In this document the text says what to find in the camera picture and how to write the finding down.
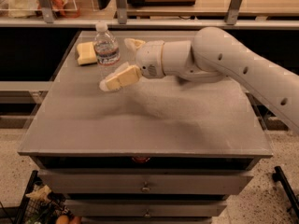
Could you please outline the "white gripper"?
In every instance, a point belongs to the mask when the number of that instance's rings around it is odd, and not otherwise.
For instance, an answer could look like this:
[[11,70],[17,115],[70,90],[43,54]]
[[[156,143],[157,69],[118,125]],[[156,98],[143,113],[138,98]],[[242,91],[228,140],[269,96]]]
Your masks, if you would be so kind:
[[164,42],[162,40],[145,43],[144,40],[125,38],[124,44],[130,51],[137,51],[135,56],[137,65],[129,63],[120,65],[113,73],[100,81],[101,91],[117,91],[135,84],[142,75],[148,79],[164,77],[162,66]]

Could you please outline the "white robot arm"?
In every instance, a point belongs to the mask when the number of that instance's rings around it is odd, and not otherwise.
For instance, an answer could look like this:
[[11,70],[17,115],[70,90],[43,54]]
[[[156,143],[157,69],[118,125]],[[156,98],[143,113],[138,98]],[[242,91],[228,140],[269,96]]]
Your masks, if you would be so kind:
[[192,82],[217,82],[231,77],[267,106],[294,132],[299,133],[299,76],[254,53],[216,27],[199,30],[193,39],[149,41],[125,46],[135,53],[133,64],[124,63],[99,84],[116,91],[140,78],[175,76]]

